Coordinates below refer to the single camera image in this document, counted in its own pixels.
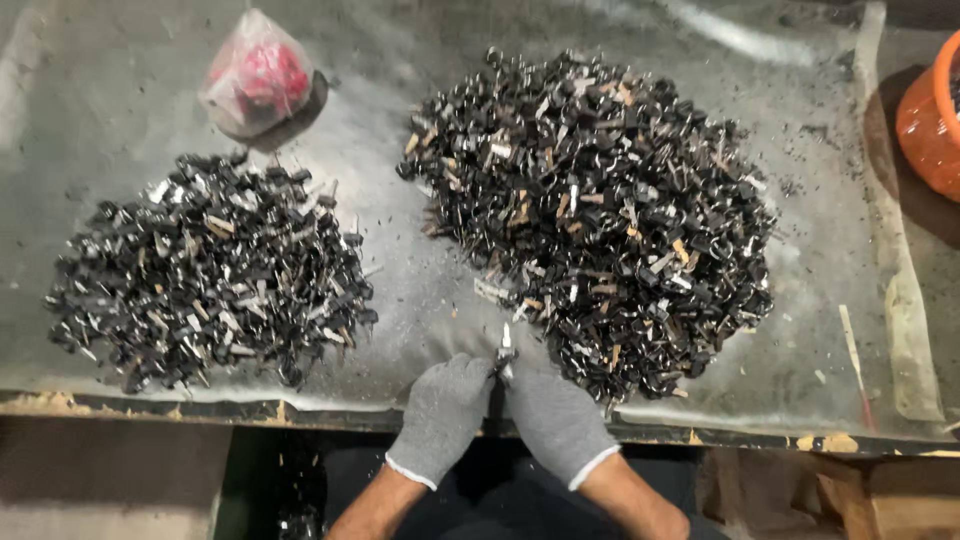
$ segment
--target plastic bag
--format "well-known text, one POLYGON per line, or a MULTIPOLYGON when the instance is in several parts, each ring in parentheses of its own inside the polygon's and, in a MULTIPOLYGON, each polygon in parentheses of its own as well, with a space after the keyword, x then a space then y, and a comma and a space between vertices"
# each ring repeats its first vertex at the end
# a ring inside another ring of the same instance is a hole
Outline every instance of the plastic bag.
POLYGON ((207 71, 200 101, 228 135, 251 137, 292 116, 310 98, 313 64, 261 10, 248 10, 207 71))

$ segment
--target orange bucket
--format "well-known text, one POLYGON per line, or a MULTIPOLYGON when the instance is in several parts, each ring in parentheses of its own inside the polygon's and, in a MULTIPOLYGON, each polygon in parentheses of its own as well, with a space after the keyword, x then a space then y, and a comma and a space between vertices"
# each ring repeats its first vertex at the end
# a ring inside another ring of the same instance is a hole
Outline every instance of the orange bucket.
POLYGON ((917 174, 934 191, 960 203, 960 121, 950 97, 950 75, 960 72, 958 48, 960 32, 903 94, 897 109, 897 138, 917 174))

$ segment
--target gray work glove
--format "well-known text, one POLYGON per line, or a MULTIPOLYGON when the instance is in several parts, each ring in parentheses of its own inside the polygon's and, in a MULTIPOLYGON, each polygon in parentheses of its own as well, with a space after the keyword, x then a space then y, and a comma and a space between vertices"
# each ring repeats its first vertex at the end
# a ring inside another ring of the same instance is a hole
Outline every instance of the gray work glove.
POLYGON ((558 374, 515 368, 507 405, 530 454, 570 491, 620 450, 587 391, 558 374))
POLYGON ((387 464, 437 491, 487 414, 492 370, 492 358, 464 354, 426 370, 410 391, 403 429, 387 452, 387 464))

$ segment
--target table surface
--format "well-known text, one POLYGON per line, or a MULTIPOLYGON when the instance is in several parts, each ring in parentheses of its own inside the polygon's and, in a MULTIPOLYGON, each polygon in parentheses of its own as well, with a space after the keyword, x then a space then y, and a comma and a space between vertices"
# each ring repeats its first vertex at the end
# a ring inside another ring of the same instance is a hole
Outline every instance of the table surface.
MULTIPOLYGON (((427 199, 393 171, 410 106, 480 69, 496 45, 531 60, 566 48, 602 51, 608 61, 670 77, 711 117, 740 120, 750 132, 744 151, 768 177, 763 198, 780 215, 767 248, 777 307, 756 333, 731 338, 702 377, 682 381, 689 397, 637 396, 619 405, 612 426, 621 438, 646 439, 638 434, 662 426, 776 436, 788 447, 802 447, 808 435, 952 440, 945 421, 908 420, 895 400, 884 305, 889 276, 874 244, 876 201, 844 62, 861 38, 852 24, 858 12, 759 1, 704 5, 711 7, 639 0, 271 3, 267 15, 300 40, 322 73, 323 107, 308 125, 291 127, 302 132, 275 153, 254 152, 253 159, 338 181, 338 217, 349 224, 359 215, 365 263, 385 266, 372 277, 380 322, 358 336, 355 350, 328 351, 299 390, 240 364, 215 369, 208 389, 134 397, 120 394, 108 368, 46 341, 51 317, 40 299, 64 241, 98 201, 131 199, 164 178, 178 154, 238 146, 209 122, 196 90, 243 6, 30 0, 3 8, 10 13, 0 16, 9 21, 0 22, 7 43, 0 59, 0 412, 61 414, 60 405, 78 402, 138 410, 160 402, 175 405, 164 409, 175 415, 193 407, 204 411, 196 418, 231 422, 249 420, 242 405, 251 404, 269 409, 257 413, 269 421, 276 404, 288 404, 280 420, 296 410, 301 419, 310 411, 314 418, 339 415, 347 419, 343 428, 356 427, 349 418, 397 426, 396 412, 420 373, 456 352, 492 354, 510 316, 474 295, 478 274, 452 241, 420 232, 427 199), (787 196, 787 183, 796 193, 787 196), (875 430, 863 420, 839 305, 851 315, 875 430), (204 405, 214 403, 221 405, 204 405), (377 414, 381 420, 370 420, 377 414)), ((520 361, 548 369, 541 330, 514 328, 520 361)), ((960 378, 955 365, 936 368, 941 385, 960 378)))

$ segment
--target forearm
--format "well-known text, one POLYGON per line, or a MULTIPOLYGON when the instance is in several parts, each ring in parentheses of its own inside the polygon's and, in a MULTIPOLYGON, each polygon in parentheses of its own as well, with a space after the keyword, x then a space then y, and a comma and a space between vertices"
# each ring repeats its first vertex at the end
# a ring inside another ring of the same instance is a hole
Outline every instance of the forearm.
POLYGON ((426 486, 383 467, 337 519, 328 540, 386 540, 426 492, 426 486))
POLYGON ((577 491, 635 540, 686 540, 689 535, 684 513, 643 481, 620 453, 597 465, 577 491))

